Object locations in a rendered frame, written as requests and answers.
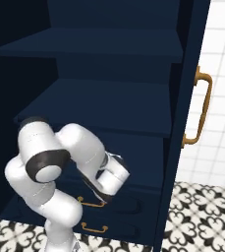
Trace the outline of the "navy drawer front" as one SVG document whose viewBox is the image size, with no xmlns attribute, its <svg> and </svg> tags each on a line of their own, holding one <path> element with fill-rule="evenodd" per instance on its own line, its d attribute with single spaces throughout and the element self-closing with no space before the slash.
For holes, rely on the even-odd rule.
<svg viewBox="0 0 225 252">
<path fill-rule="evenodd" d="M 0 215 L 0 219 L 38 226 L 43 226 L 45 223 L 44 217 L 30 210 L 5 210 Z M 104 225 L 108 226 L 109 228 L 105 233 L 89 232 L 82 229 L 82 222 L 86 222 L 89 228 L 101 229 Z M 123 240 L 138 244 L 154 244 L 154 234 L 148 234 L 138 223 L 131 223 L 128 220 L 103 216 L 100 213 L 84 211 L 82 219 L 76 226 L 73 227 L 73 230 L 74 232 L 81 234 L 96 235 L 104 238 Z"/>
<path fill-rule="evenodd" d="M 82 196 L 87 203 L 99 204 L 101 202 L 83 181 L 58 181 L 56 188 L 76 199 Z M 160 192 L 156 188 L 125 184 L 103 208 L 92 208 L 84 205 L 83 208 L 84 211 L 100 213 L 103 216 L 115 217 L 133 223 L 130 215 L 137 217 L 140 215 L 145 217 L 147 215 L 156 215 L 159 203 Z M 17 193 L 13 195 L 4 211 L 14 209 L 32 211 Z"/>
</svg>

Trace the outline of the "navy cabinet door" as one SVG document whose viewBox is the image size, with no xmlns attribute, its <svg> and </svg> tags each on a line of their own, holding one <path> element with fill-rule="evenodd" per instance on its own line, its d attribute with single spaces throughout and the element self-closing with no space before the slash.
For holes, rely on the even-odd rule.
<svg viewBox="0 0 225 252">
<path fill-rule="evenodd" d="M 172 127 L 164 141 L 164 176 L 155 229 L 153 252 L 160 252 L 169 204 L 176 177 L 210 0 L 181 0 L 177 35 L 183 60 L 171 70 L 169 93 Z"/>
</svg>

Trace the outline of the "navy cabinet shelf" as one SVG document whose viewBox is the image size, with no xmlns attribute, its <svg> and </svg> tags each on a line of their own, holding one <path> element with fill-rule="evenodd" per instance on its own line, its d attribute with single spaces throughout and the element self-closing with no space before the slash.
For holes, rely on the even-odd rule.
<svg viewBox="0 0 225 252">
<path fill-rule="evenodd" d="M 41 116 L 52 124 L 167 137 L 171 132 L 169 88 L 151 83 L 59 79 L 15 117 Z"/>
<path fill-rule="evenodd" d="M 53 58 L 65 54 L 167 57 L 179 62 L 183 49 L 173 30 L 50 28 L 0 46 L 0 56 Z"/>
</svg>

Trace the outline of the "navy tall cabinet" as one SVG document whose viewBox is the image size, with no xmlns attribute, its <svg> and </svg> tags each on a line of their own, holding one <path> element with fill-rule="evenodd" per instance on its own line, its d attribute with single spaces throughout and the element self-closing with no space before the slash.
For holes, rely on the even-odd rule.
<svg viewBox="0 0 225 252">
<path fill-rule="evenodd" d="M 0 46 L 50 28 L 177 32 L 180 2 L 181 0 L 0 0 Z M 172 67 L 182 60 L 183 56 L 179 62 L 172 62 L 169 58 L 160 56 L 99 54 L 65 54 L 53 58 L 0 56 L 0 215 L 16 193 L 5 177 L 5 167 L 19 153 L 18 134 L 23 122 L 29 118 L 41 118 L 55 132 L 67 124 L 76 123 L 56 125 L 41 116 L 31 116 L 17 122 L 15 117 L 33 100 L 59 79 L 151 83 L 169 88 Z M 130 172 L 123 186 L 129 184 L 156 188 L 161 198 L 163 144 L 170 135 L 163 137 L 85 128 L 102 142 L 108 153 L 123 159 Z M 55 183 L 58 181 L 85 183 L 71 160 L 66 163 Z M 130 215 L 130 218 L 155 237 L 158 212 L 146 217 Z"/>
</svg>

